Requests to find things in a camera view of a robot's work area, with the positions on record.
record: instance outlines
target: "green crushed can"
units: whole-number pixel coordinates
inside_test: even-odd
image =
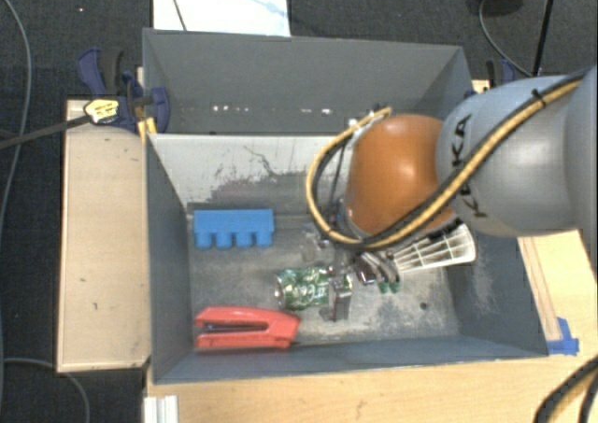
[[[278,306],[287,310],[305,310],[311,306],[327,305],[330,279],[330,271],[323,265],[277,272],[275,295]],[[345,276],[344,284],[347,289],[351,288],[348,275]]]

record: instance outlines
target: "yellow cable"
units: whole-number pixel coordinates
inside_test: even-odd
[[[365,125],[369,124],[373,120],[377,120],[378,118],[387,117],[391,113],[392,113],[392,109],[390,107],[385,107],[383,109],[380,109],[378,112],[371,114],[369,116],[366,116],[362,120],[353,124],[347,130],[345,130],[344,132],[342,132],[341,134],[339,134],[338,136],[333,138],[333,140],[330,141],[326,146],[324,146],[320,150],[320,152],[316,155],[316,158],[309,166],[309,169],[307,171],[307,177],[306,177],[306,198],[307,198],[307,206],[309,208],[309,212],[312,215],[313,219],[318,223],[318,226],[321,228],[321,230],[324,233],[326,233],[326,235],[328,235],[329,237],[331,237],[333,240],[335,240],[337,242],[342,242],[345,244],[360,244],[361,240],[355,239],[353,237],[349,237],[347,235],[344,235],[342,233],[335,231],[334,229],[332,229],[330,227],[330,225],[328,225],[328,223],[326,222],[326,220],[320,213],[320,210],[318,209],[318,206],[316,205],[316,203],[314,201],[313,192],[311,190],[314,174],[316,173],[316,169],[318,168],[318,165],[320,164],[321,160],[324,158],[326,153],[328,153],[328,151],[330,151],[330,149],[332,149],[338,143],[343,141],[345,138],[352,136],[353,134],[355,134],[356,131],[358,131]]]
[[[572,81],[561,86],[559,89],[550,92],[541,98],[538,98],[536,101],[533,101],[529,106],[526,106],[522,109],[519,113],[513,116],[510,120],[503,123],[499,128],[494,130],[489,138],[486,140],[485,143],[476,151],[475,154],[472,155],[471,159],[467,162],[467,164],[459,171],[459,173],[450,181],[447,185],[447,188],[439,194],[415,219],[409,222],[407,225],[399,229],[397,232],[389,235],[388,237],[375,242],[374,244],[370,244],[365,246],[365,249],[368,250],[375,250],[381,247],[386,247],[392,245],[401,239],[407,237],[414,231],[416,231],[421,225],[424,225],[428,219],[431,219],[437,212],[439,212],[449,201],[454,197],[454,194],[459,190],[459,188],[466,182],[466,180],[471,177],[471,175],[478,169],[478,167],[488,158],[488,156],[494,151],[494,149],[500,144],[500,142],[510,133],[512,133],[515,129],[522,125],[523,122],[528,120],[531,116],[535,113],[543,109],[547,104],[552,103],[559,99],[564,94],[567,94],[572,89],[574,89],[581,79]],[[368,117],[371,118],[370,120],[375,118],[375,115]],[[322,231],[332,240],[335,240],[339,243],[350,244],[350,245],[359,245],[362,241],[359,239],[355,239],[352,237],[348,237],[342,233],[339,233],[333,230],[330,225],[324,220],[322,217],[319,209],[314,203],[313,194],[311,193],[311,183],[313,179],[313,175],[315,173],[315,169],[317,168],[320,161],[323,159],[324,155],[328,150],[330,150],[335,144],[343,140],[348,135],[353,134],[359,127],[364,126],[362,120],[358,122],[355,126],[347,129],[344,133],[340,134],[333,142],[331,142],[328,146],[326,146],[320,154],[316,157],[314,162],[309,168],[309,172],[307,173],[306,179],[306,196],[307,196],[307,204],[309,207],[309,211],[322,229]]]

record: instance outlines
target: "blue tape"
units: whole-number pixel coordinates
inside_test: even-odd
[[[577,355],[579,353],[579,339],[573,338],[569,324],[565,318],[557,317],[561,328],[562,339],[547,342],[550,355]]]

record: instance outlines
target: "wooden board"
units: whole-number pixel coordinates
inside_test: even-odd
[[[68,103],[67,117],[86,102]],[[150,354],[138,136],[91,124],[66,133],[56,366],[138,367]]]

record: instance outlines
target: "blue plastic block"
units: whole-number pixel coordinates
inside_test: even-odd
[[[196,210],[193,233],[197,248],[270,247],[274,232],[272,209]]]
[[[577,355],[579,352],[579,339],[571,336],[566,319],[557,317],[557,321],[559,327],[561,327],[562,340],[547,342],[548,352],[550,355]]]

